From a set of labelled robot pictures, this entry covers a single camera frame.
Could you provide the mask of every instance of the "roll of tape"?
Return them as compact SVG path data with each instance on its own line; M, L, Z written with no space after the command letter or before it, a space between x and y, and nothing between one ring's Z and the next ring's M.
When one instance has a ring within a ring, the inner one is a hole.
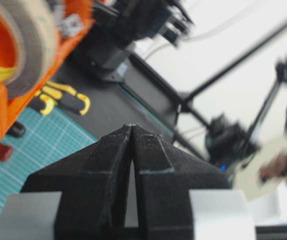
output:
M3 81L8 98L13 99L31 90L46 73L59 39L54 17L44 0L0 0L0 18L16 44L14 73Z

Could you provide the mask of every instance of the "cable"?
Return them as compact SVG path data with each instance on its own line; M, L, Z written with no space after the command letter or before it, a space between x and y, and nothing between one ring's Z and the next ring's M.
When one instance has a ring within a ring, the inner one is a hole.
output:
M245 169L246 167L248 167L248 165L252 162L252 160L255 158L255 156L256 156L256 152L253 154L253 155L251 155L250 157L249 157L249 160L247 161L247 162L244 162L242 165L241 165L241 168L242 169Z
M206 131L198 132L197 134L195 134L195 135L189 137L187 140L188 140L188 141L189 141L189 140L192 140L192 139L194 139L194 138L196 138L196 137L199 137L199 136L203 135L204 133L206 133Z
M218 26L216 26L215 28L201 33L199 35L196 36L192 36L192 37L188 37L188 38L183 38L182 41L183 42L187 42L187 43L193 43L193 42L197 42L197 41L201 41L201 40L205 40L211 37L214 37L215 35L218 35L220 33L222 33L223 31L229 29L230 27L232 27L233 25L235 25L236 23L238 23L239 21L241 21L242 19L244 19L245 17L249 16L250 14L254 13L256 10L259 9L259 4L263 4L263 0L255 0L253 1L250 5L248 5L247 7L245 7L242 11L240 11L239 13L237 13L236 15L228 18L226 21L224 21L223 23L219 24ZM168 48L172 46L171 43L165 43L159 47L157 47L156 49L152 50L145 58L144 60L148 60L149 58L151 58L155 53Z
M180 134L189 134L189 133L192 133L192 132L195 132L199 129L203 129L205 128L204 126L198 126L198 127L194 127L194 128L191 128L191 129L188 129L188 130L185 130L185 131L182 131Z

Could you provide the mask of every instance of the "black rod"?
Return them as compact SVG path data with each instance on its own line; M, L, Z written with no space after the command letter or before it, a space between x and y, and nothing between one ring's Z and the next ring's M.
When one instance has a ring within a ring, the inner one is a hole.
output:
M256 134L258 128L261 126L263 123L269 109L271 108L274 99L276 98L276 95L280 89L281 82L280 80L276 79L268 96L266 97L258 115L256 116L253 124L250 126L247 135L248 135L248 140L254 142L254 135Z
M237 67L239 64L241 64L244 60L246 60L248 57L253 55L255 52L260 50L262 47L264 47L267 43L269 43L271 40L273 40L275 37L277 37L279 34L281 34L283 31L287 29L287 21L283 23L281 26L277 27L275 30L272 31L271 34L269 34L267 37L260 40L255 46L253 46L250 50L243 53L241 56L237 57L236 60L234 60L232 63L224 67L221 71L219 71L217 74L212 76L209 80L205 81L201 86L197 87L195 90L193 90L189 96L187 96L183 101L185 103L188 103L190 100L192 100L195 96L200 94L202 91L204 91L206 88L211 86L213 83L217 82L221 77L226 75L228 72L230 72L232 69Z
M199 120L199 122L201 122L208 130L211 129L210 124L207 122L206 119L203 118L203 116L201 116L195 109L193 109L190 106L186 106L186 108L191 112L191 114Z

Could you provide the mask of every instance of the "cutting mat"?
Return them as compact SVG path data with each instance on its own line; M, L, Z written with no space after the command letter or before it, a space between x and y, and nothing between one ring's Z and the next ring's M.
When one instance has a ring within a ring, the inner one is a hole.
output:
M19 192L31 173L97 141L56 107L48 116L27 107L18 121L26 127L24 137L1 141L14 151L8 162L0 162L0 213L8 195Z

